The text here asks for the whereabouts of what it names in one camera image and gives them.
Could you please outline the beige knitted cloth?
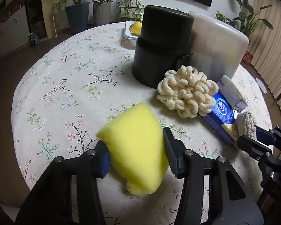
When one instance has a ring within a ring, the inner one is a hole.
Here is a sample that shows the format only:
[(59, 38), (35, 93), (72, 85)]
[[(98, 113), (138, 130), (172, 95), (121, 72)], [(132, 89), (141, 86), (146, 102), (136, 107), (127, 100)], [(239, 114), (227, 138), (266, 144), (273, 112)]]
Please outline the beige knitted cloth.
[(245, 135), (253, 140), (257, 140), (255, 124), (256, 121), (251, 112), (242, 112), (238, 114), (236, 119), (238, 135)]

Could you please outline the yellow rectangular sponge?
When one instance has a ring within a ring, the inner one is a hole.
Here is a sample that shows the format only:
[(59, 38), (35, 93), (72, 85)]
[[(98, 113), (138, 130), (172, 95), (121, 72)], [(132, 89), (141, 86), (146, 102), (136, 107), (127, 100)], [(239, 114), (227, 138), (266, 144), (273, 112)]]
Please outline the yellow rectangular sponge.
[(108, 148), (111, 165), (135, 196), (153, 194), (168, 170), (163, 131), (146, 103), (138, 103), (97, 133)]

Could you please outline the cream chenille loop scrubber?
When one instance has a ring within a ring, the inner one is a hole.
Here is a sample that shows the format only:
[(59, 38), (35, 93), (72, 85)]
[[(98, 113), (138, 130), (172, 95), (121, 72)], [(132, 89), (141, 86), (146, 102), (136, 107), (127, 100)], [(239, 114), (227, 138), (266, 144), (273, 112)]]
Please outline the cream chenille loop scrubber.
[(185, 119), (211, 113), (219, 86), (196, 68), (181, 66), (177, 71), (169, 70), (164, 74), (157, 91), (159, 101)]

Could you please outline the yellow egg-shaped sponge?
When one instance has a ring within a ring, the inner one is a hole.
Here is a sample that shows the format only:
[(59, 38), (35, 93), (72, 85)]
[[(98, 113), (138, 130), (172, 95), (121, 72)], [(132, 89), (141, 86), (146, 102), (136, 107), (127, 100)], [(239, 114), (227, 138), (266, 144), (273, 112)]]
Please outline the yellow egg-shaped sponge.
[(132, 35), (134, 36), (139, 36), (141, 34), (141, 27), (142, 27), (142, 23), (137, 21), (134, 22), (130, 27), (129, 30), (132, 33)]

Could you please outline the light blue tissue pack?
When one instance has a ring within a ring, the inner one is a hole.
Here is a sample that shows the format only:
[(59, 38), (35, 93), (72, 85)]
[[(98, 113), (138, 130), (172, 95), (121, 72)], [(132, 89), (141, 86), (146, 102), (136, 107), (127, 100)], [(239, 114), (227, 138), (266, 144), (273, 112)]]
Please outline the light blue tissue pack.
[(248, 104), (244, 95), (230, 78), (228, 78), (226, 75), (223, 75), (217, 84), (219, 86), (219, 91), (233, 109), (237, 110), (238, 112), (242, 112), (247, 108)]

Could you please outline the floral white tablecloth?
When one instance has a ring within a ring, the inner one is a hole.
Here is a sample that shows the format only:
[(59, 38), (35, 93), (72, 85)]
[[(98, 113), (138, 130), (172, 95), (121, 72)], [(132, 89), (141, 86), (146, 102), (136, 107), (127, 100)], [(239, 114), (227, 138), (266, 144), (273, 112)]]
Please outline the floral white tablecloth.
[[(228, 146), (199, 118), (181, 119), (157, 99), (157, 90), (134, 79), (134, 48), (124, 38), (125, 23), (99, 26), (54, 47), (23, 76), (13, 96), (11, 124), (19, 168), (32, 189), (55, 156), (73, 158), (94, 147), (95, 134), (108, 121), (137, 103), (154, 112), (161, 127), (206, 158), (223, 155), (254, 198), (262, 192), (257, 161)], [(255, 79), (241, 65), (232, 81), (249, 104), (256, 123), (272, 128)], [(173, 224), (183, 180), (170, 169), (154, 194), (137, 197), (113, 170), (98, 180), (107, 224)]]

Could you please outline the beige curtain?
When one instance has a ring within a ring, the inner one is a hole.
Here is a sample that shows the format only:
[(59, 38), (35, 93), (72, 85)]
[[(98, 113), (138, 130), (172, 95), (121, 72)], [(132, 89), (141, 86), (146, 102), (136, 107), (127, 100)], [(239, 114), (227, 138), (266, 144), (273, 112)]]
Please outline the beige curtain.
[(263, 9), (254, 20), (266, 19), (273, 29), (262, 21), (257, 22), (256, 30), (250, 36), (248, 51), (253, 55), (251, 65), (277, 100), (281, 95), (281, 1), (254, 0), (254, 11), (266, 5), (272, 6)]

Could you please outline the translucent plastic storage box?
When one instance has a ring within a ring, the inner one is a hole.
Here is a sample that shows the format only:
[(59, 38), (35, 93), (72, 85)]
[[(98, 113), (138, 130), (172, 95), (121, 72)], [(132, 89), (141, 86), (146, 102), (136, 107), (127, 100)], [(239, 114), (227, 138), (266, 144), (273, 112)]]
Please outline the translucent plastic storage box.
[(190, 65), (217, 82), (233, 78), (249, 45), (246, 35), (212, 17), (189, 12), (194, 18), (190, 34)]

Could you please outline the black cylindrical container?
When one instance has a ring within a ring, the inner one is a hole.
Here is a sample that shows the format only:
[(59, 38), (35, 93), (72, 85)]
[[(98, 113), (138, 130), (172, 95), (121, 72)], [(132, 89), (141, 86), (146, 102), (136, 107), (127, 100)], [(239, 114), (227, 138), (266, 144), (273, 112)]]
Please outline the black cylindrical container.
[(193, 22), (193, 16), (179, 10), (145, 6), (132, 64), (138, 82), (157, 88), (167, 71), (187, 64)]

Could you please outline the white plastic tray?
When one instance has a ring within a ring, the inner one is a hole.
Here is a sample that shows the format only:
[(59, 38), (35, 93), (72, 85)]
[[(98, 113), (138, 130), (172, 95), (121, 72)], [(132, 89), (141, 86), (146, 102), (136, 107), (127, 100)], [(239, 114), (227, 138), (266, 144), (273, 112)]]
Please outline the white plastic tray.
[(132, 35), (132, 33), (130, 32), (129, 30), (129, 27), (134, 23), (134, 22), (137, 22), (137, 21), (134, 21), (134, 20), (129, 20), (129, 21), (126, 21), (125, 22), (125, 32), (124, 32), (124, 37), (127, 38), (131, 44), (133, 46), (136, 45), (136, 41), (138, 39), (139, 36), (134, 36)]

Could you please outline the bird of paradise plant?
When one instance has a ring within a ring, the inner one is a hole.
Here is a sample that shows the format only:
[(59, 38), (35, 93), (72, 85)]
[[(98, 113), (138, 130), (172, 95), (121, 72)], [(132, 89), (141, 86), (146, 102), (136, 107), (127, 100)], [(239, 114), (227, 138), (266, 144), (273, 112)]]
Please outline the bird of paradise plant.
[(233, 18), (233, 21), (240, 22), (240, 32), (245, 34), (250, 38), (251, 34), (256, 30), (257, 23), (261, 21), (266, 25), (267, 28), (273, 30), (273, 25), (265, 18), (260, 18), (260, 13), (262, 10), (271, 8), (273, 5), (262, 6), (257, 12), (254, 11), (254, 8), (249, 4), (249, 0), (235, 0), (239, 7), (240, 12), (237, 17)]

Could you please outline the dark blue square planter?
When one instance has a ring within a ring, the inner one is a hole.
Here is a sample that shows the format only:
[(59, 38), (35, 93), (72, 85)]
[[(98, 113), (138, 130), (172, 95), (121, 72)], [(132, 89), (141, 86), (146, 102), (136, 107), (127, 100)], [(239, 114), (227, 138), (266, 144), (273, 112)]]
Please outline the dark blue square planter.
[(87, 29), (90, 2), (75, 4), (65, 8), (68, 23), (72, 34), (80, 33)]

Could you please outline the white ribbed planter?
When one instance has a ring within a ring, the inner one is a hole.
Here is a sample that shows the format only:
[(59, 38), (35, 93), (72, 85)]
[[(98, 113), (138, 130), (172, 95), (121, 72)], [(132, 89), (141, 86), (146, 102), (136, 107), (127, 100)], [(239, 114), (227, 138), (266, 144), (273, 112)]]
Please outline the white ribbed planter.
[(93, 15), (96, 26), (109, 24), (111, 21), (111, 3), (93, 3)]

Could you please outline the trailing pothos plant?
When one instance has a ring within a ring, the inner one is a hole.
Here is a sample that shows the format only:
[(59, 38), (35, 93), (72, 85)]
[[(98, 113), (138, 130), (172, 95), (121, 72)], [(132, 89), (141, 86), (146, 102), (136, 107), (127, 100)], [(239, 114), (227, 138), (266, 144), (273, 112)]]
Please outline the trailing pothos plant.
[(142, 0), (115, 0), (117, 17), (121, 21), (140, 21), (145, 5)]

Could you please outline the white cabinet wall unit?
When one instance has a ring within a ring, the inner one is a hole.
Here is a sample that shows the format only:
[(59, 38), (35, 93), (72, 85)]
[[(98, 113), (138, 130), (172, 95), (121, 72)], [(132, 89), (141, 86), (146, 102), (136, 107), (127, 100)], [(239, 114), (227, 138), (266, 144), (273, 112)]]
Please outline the white cabinet wall unit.
[(29, 43), (26, 0), (0, 0), (0, 58)]

